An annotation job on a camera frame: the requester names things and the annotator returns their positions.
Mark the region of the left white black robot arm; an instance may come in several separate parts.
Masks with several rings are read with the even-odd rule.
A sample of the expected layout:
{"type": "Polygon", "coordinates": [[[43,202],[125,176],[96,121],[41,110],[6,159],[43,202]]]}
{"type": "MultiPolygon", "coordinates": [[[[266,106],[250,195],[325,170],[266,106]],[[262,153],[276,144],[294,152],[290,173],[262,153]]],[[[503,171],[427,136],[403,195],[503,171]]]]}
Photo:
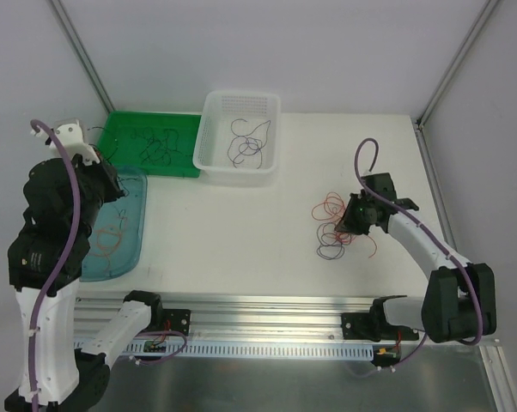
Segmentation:
{"type": "Polygon", "coordinates": [[[87,411],[104,396],[113,364],[140,332],[164,324],[158,294],[131,291],[96,338],[74,347],[82,263],[100,208],[124,196],[116,168],[77,155],[43,161],[23,188],[24,226],[8,249],[9,283],[21,310],[21,382],[7,411],[87,411]]]}

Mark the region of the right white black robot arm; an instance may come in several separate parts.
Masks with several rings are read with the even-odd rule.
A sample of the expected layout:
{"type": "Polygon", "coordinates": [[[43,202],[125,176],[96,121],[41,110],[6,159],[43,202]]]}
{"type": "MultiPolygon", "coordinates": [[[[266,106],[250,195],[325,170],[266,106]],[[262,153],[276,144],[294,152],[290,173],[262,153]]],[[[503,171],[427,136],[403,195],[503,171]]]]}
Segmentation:
{"type": "Polygon", "coordinates": [[[359,179],[362,189],[350,196],[340,233],[366,235],[378,227],[413,258],[427,279],[422,298],[380,297],[366,323],[371,340],[396,333],[399,326],[421,330],[433,342],[479,343],[496,332],[495,275],[488,264],[475,264],[438,239],[423,222],[418,206],[398,197],[389,173],[359,179]]]}

